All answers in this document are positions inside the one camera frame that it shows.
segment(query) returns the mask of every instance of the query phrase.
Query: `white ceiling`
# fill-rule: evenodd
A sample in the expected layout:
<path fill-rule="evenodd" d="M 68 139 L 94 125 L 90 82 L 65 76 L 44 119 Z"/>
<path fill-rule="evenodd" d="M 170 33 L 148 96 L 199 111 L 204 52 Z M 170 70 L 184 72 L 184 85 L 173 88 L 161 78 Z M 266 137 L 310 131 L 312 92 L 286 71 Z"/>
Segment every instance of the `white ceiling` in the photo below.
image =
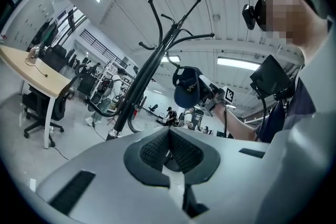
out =
<path fill-rule="evenodd" d="M 159 31 L 148 0 L 71 0 L 94 24 L 97 25 L 139 66 L 150 52 L 138 45 L 143 41 L 155 46 Z M 159 14 L 164 13 L 179 20 L 196 0 L 153 0 Z M 286 45 L 284 40 L 266 38 L 258 26 L 247 29 L 241 15 L 244 4 L 255 5 L 257 0 L 202 0 L 191 13 L 184 28 L 194 35 L 215 33 L 214 39 L 186 41 L 176 45 L 170 55 L 179 55 L 181 65 L 198 67 L 203 74 L 218 85 L 229 85 L 236 91 L 234 113 L 248 116 L 261 108 L 261 102 L 251 92 L 249 76 L 252 71 L 217 65 L 218 57 L 244 59 L 262 63 L 272 54 L 282 67 L 291 73 L 301 65 L 301 52 Z M 164 33 L 171 22 L 161 18 Z M 154 79 L 173 91 L 172 75 L 175 68 L 161 65 Z"/>

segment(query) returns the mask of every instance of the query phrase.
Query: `gray floor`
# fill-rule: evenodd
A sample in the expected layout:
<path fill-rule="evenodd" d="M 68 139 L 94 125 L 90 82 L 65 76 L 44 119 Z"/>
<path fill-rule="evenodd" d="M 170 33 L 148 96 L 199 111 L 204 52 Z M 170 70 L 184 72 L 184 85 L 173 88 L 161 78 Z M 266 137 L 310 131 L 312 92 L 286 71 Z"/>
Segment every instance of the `gray floor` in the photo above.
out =
<path fill-rule="evenodd" d="M 21 104 L 22 96 L 13 88 L 12 94 L 0 104 L 0 154 L 11 176 L 27 186 L 30 182 L 36 182 L 36 186 L 50 173 L 67 162 L 56 149 L 44 148 L 44 130 L 42 127 L 30 131 L 30 138 L 23 136 L 23 129 L 34 123 L 34 119 L 26 119 L 24 106 Z M 25 84 L 24 92 L 28 93 L 28 85 Z M 86 124 L 85 118 L 90 113 L 83 101 L 76 96 L 73 100 L 67 100 L 65 117 L 56 122 L 64 127 L 61 133 L 57 128 L 50 131 L 56 148 L 68 159 L 72 159 L 86 149 L 102 143 L 104 140 L 98 136 L 94 129 Z M 156 116 L 142 110 L 133 121 L 138 130 L 152 130 L 160 128 L 156 123 Z M 108 131 L 114 123 L 107 125 L 107 119 L 96 126 L 96 131 L 106 138 Z M 123 135 L 131 135 L 132 132 L 126 125 Z M 184 193 L 184 176 L 182 173 L 172 172 L 164 167 L 163 173 L 171 179 L 170 194 L 176 204 L 181 208 Z"/>

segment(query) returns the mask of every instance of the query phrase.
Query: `wooden desk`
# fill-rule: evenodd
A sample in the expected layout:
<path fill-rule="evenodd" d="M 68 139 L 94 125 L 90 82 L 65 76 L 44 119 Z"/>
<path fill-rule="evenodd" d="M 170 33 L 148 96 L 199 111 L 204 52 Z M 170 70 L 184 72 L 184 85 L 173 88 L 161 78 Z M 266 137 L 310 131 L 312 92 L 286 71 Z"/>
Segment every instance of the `wooden desk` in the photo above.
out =
<path fill-rule="evenodd" d="M 61 90 L 70 82 L 69 79 L 56 72 L 50 66 L 46 65 L 41 59 L 36 59 L 35 66 L 32 63 L 26 64 L 25 59 L 28 56 L 28 52 L 23 50 L 14 49 L 4 45 L 0 45 L 0 57 L 1 59 L 16 72 L 24 81 L 31 86 L 50 97 L 46 124 L 44 130 L 44 147 L 49 147 L 49 127 L 52 110 L 56 98 L 59 96 Z M 45 77 L 38 69 L 47 74 Z"/>

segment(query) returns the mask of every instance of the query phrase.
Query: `black metal coat rack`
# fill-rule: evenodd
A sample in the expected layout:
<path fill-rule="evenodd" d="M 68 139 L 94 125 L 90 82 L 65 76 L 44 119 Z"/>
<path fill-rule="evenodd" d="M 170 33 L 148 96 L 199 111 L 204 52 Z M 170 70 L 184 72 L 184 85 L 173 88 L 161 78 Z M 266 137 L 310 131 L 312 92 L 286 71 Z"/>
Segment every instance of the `black metal coat rack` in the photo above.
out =
<path fill-rule="evenodd" d="M 172 21 L 172 27 L 170 30 L 167 32 L 167 34 L 163 37 L 163 30 L 162 30 L 162 25 L 159 19 L 159 16 L 157 15 L 156 9 L 153 4 L 153 0 L 148 0 L 148 3 L 151 5 L 151 8 L 153 10 L 156 22 L 159 27 L 159 42 L 156 47 L 148 47 L 146 46 L 143 42 L 139 42 L 139 45 L 142 46 L 143 48 L 147 50 L 153 50 L 152 54 L 146 61 L 146 63 L 143 65 L 143 67 L 140 69 L 138 75 L 136 76 L 134 82 L 130 86 L 126 96 L 124 97 L 124 100 L 122 103 L 118 106 L 118 109 L 114 113 L 104 113 L 102 112 L 95 104 L 91 102 L 91 100 L 86 97 L 85 102 L 89 104 L 90 106 L 93 107 L 93 109 L 99 113 L 102 116 L 105 117 L 113 117 L 116 115 L 119 115 L 117 122 L 115 123 L 115 126 L 113 130 L 109 131 L 109 134 L 107 136 L 106 140 L 114 139 L 117 138 L 121 135 L 121 131 L 126 123 L 128 122 L 128 126 L 131 129 L 132 132 L 138 132 L 133 125 L 132 125 L 132 114 L 134 112 L 135 106 L 139 103 L 142 94 L 144 93 L 146 86 L 150 82 L 151 78 L 155 74 L 157 68 L 159 67 L 162 58 L 166 55 L 168 61 L 175 65 L 176 67 L 180 68 L 180 66 L 174 62 L 172 62 L 169 58 L 169 53 L 168 51 L 175 46 L 176 44 L 186 41 L 186 40 L 191 40 L 191 39 L 198 39 L 198 38 L 206 38 L 206 37 L 214 37 L 215 34 L 205 34 L 205 35 L 197 35 L 193 36 L 192 33 L 186 29 L 182 28 L 182 25 L 188 18 L 189 14 L 193 11 L 193 9 L 197 6 L 197 4 L 201 2 L 201 0 L 197 0 L 196 3 L 192 6 L 192 8 L 187 12 L 186 15 L 182 17 L 182 19 L 179 22 L 175 22 L 174 19 L 161 14 L 162 17 L 169 19 Z M 176 40 L 180 32 L 185 31 L 187 32 L 190 36 L 181 38 Z"/>

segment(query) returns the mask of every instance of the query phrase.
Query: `hanging cap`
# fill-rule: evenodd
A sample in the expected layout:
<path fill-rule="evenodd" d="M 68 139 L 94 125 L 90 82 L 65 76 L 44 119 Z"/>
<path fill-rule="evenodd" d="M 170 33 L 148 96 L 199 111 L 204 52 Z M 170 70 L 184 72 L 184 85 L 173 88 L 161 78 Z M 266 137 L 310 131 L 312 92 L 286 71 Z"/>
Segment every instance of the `hanging cap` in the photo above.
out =
<path fill-rule="evenodd" d="M 185 67 L 181 75 L 177 72 L 178 69 L 173 76 L 173 84 L 176 87 L 175 103 L 184 109 L 192 108 L 200 101 L 198 76 L 202 75 L 202 72 L 195 67 Z"/>

